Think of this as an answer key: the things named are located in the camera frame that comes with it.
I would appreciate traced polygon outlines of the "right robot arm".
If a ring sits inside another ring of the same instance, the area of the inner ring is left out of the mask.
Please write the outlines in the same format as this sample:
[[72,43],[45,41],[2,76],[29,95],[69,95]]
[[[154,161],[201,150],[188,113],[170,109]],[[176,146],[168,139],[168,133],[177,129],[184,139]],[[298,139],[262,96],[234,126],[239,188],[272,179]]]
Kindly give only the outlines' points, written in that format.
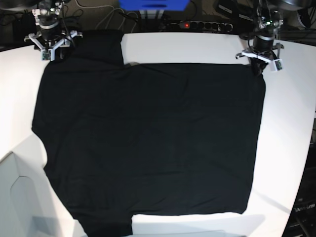
[[39,30],[26,35],[24,42],[34,44],[42,61],[62,59],[65,48],[75,47],[74,38],[83,37],[66,25],[65,3],[65,0],[41,0],[32,10]]

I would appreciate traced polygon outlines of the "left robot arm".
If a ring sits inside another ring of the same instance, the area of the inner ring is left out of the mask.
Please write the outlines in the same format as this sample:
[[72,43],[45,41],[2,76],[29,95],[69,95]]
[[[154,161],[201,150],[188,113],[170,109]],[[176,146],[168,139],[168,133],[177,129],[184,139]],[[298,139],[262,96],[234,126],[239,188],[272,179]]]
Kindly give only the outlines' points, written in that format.
[[280,52],[284,46],[279,42],[274,43],[283,25],[280,10],[272,7],[267,0],[256,0],[253,4],[253,24],[252,32],[239,35],[241,40],[247,42],[247,47],[236,55],[236,59],[247,57],[255,76],[261,75],[267,66],[273,72],[282,70]]

